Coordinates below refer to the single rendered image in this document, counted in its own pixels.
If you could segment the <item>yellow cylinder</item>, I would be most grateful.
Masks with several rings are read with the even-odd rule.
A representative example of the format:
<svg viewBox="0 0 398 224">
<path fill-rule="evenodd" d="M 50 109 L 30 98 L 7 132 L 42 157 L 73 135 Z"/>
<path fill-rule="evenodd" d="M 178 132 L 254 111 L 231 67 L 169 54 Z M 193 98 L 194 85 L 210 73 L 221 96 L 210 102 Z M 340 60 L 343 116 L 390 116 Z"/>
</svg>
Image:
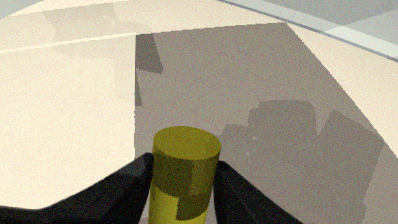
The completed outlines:
<svg viewBox="0 0 398 224">
<path fill-rule="evenodd" d="M 153 137 L 148 224 L 205 224 L 221 152 L 211 133 L 188 126 Z"/>
</svg>

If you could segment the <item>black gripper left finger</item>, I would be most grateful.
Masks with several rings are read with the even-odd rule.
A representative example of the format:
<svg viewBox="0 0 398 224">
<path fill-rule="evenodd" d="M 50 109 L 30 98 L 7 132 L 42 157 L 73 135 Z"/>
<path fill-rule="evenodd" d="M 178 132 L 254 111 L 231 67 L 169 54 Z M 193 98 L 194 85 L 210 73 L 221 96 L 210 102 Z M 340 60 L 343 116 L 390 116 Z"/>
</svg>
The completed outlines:
<svg viewBox="0 0 398 224">
<path fill-rule="evenodd" d="M 0 224 L 138 224 L 153 177 L 146 153 L 88 188 L 41 209 L 0 205 Z"/>
</svg>

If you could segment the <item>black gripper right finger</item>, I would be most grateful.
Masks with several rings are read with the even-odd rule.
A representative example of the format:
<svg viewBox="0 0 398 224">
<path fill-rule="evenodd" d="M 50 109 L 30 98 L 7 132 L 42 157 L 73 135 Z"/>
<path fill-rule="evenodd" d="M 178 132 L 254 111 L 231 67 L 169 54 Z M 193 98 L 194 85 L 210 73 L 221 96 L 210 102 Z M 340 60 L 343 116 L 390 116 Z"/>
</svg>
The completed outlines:
<svg viewBox="0 0 398 224">
<path fill-rule="evenodd" d="M 304 224 L 224 161 L 217 163 L 213 188 L 217 224 Z"/>
</svg>

